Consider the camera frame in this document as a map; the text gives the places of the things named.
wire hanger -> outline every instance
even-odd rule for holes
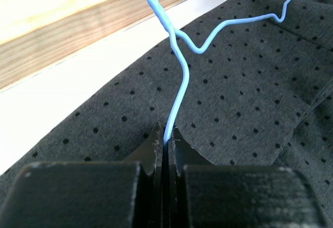
[[[181,52],[181,50],[178,47],[176,36],[182,38],[186,44],[189,46],[189,48],[196,54],[202,54],[204,53],[215,36],[225,27],[228,25],[234,25],[234,24],[242,24],[242,23],[250,23],[250,22],[256,22],[268,18],[273,18],[276,22],[281,23],[286,18],[287,14],[287,6],[291,2],[291,0],[286,0],[283,4],[282,8],[282,15],[281,18],[279,18],[276,14],[270,13],[266,15],[256,16],[256,17],[250,17],[250,18],[242,18],[242,19],[232,19],[232,20],[225,20],[221,22],[219,25],[215,27],[215,29],[211,32],[211,34],[208,36],[204,44],[199,48],[197,47],[193,41],[190,39],[190,37],[183,31],[176,29],[169,16],[165,12],[164,8],[161,6],[158,0],[147,0],[149,6],[153,9],[155,15],[160,20],[161,24],[163,25],[164,29],[169,33],[170,38],[170,45],[172,48],[172,51],[175,53],[179,63],[182,66],[183,69],[183,80],[181,87],[178,91],[178,94],[176,96],[176,99],[173,103],[166,127],[165,127],[165,133],[163,137],[163,143],[166,145],[168,143],[168,140],[171,138],[171,133],[173,129],[173,125],[175,123],[176,116],[178,114],[179,108],[181,106],[181,103],[183,101],[188,82],[189,82],[189,70],[187,62]]]

blue wire hanger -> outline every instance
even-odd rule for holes
[[[208,36],[204,44],[199,48],[197,47],[193,41],[190,39],[190,37],[183,31],[176,29],[169,16],[165,12],[164,8],[161,6],[158,0],[147,0],[149,6],[153,9],[155,15],[160,20],[161,24],[163,25],[164,29],[169,33],[170,38],[170,45],[172,48],[172,51],[175,53],[179,63],[182,66],[183,69],[183,81],[181,84],[181,87],[178,91],[178,94],[176,96],[176,100],[173,103],[166,127],[165,127],[165,133],[163,137],[163,143],[166,145],[168,143],[168,140],[171,138],[171,133],[173,129],[173,125],[175,123],[176,116],[178,114],[179,108],[181,106],[181,103],[183,101],[188,82],[189,82],[189,70],[187,62],[181,52],[181,50],[178,47],[176,36],[181,37],[186,44],[189,46],[189,48],[196,54],[202,54],[204,53],[215,36],[225,27],[228,25],[234,25],[234,24],[241,24],[241,23],[250,23],[250,22],[256,22],[268,18],[273,18],[276,22],[281,23],[286,18],[287,13],[287,6],[290,3],[291,0],[286,0],[283,4],[282,8],[282,15],[281,18],[279,18],[276,14],[270,13],[262,16],[256,16],[251,18],[242,18],[242,19],[232,19],[232,20],[225,20],[221,22],[216,28],[211,32],[211,34]]]

wooden surface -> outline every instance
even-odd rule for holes
[[[145,0],[0,0],[0,10],[0,89],[153,15]]]

dark gray fabric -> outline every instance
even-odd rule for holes
[[[184,31],[201,45],[221,21],[268,12],[280,15],[284,1],[228,0]],[[228,26],[202,55],[179,40],[191,78],[176,119],[184,138],[214,164],[287,164],[302,171],[329,222],[333,219],[332,4],[333,0],[293,0],[283,23],[264,20]],[[157,121],[166,123],[181,79],[180,65],[169,40],[164,40],[3,174],[1,200],[29,162],[123,159]]]

white surface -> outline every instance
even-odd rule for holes
[[[226,0],[169,9],[177,28]],[[120,31],[0,93],[0,174],[115,75],[167,37],[156,17]]]

